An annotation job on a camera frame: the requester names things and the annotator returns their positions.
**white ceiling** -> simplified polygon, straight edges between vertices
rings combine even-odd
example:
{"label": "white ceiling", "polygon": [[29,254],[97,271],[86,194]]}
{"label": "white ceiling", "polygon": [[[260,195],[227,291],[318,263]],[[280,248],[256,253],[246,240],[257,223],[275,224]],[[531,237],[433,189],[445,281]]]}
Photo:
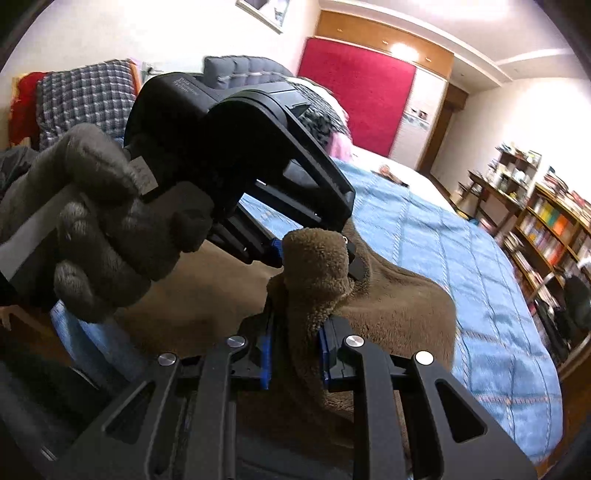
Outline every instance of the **white ceiling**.
{"label": "white ceiling", "polygon": [[586,75],[534,0],[320,0],[409,31],[455,54],[451,83],[476,93],[512,80]]}

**white bedsheet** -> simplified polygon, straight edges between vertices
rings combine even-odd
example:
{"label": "white bedsheet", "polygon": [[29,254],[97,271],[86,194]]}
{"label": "white bedsheet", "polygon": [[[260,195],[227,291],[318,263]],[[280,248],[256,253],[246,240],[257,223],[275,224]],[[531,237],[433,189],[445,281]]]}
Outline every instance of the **white bedsheet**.
{"label": "white bedsheet", "polygon": [[351,162],[356,167],[367,171],[378,171],[381,165],[390,167],[393,175],[396,175],[404,183],[408,183],[408,188],[412,193],[421,197],[423,200],[431,202],[434,205],[440,206],[443,209],[453,212],[453,208],[449,205],[447,200],[435,185],[431,183],[426,177],[419,172],[402,165],[389,158],[382,157],[363,148],[353,145],[352,147],[353,161]]}

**red wardrobe door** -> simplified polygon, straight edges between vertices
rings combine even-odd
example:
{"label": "red wardrobe door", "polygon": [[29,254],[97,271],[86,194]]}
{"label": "red wardrobe door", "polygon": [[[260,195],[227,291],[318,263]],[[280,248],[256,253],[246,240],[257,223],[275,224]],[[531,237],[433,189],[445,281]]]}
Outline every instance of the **red wardrobe door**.
{"label": "red wardrobe door", "polygon": [[353,45],[309,38],[299,75],[327,87],[349,114],[353,143],[387,157],[416,67]]}

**sticker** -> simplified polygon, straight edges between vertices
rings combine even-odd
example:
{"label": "sticker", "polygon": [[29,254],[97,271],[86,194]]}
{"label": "sticker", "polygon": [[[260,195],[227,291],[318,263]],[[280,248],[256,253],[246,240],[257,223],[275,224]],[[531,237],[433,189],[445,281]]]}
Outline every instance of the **sticker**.
{"label": "sticker", "polygon": [[134,158],[129,164],[134,168],[138,174],[139,193],[140,195],[146,195],[146,193],[158,188],[158,182],[156,177],[150,170],[150,167],[143,159],[143,157]]}

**white wall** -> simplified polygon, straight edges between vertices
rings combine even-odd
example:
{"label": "white wall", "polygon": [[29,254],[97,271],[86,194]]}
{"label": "white wall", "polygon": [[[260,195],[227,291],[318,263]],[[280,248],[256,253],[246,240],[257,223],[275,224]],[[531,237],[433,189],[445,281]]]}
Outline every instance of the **white wall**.
{"label": "white wall", "polygon": [[23,36],[0,73],[0,147],[14,76],[133,58],[200,72],[204,56],[255,55],[296,72],[314,34],[318,0],[291,0],[278,34],[235,0],[55,0]]}
{"label": "white wall", "polygon": [[591,82],[566,78],[516,80],[470,95],[454,114],[431,173],[452,192],[468,169],[486,171],[501,142],[542,154],[570,188],[591,200]]}

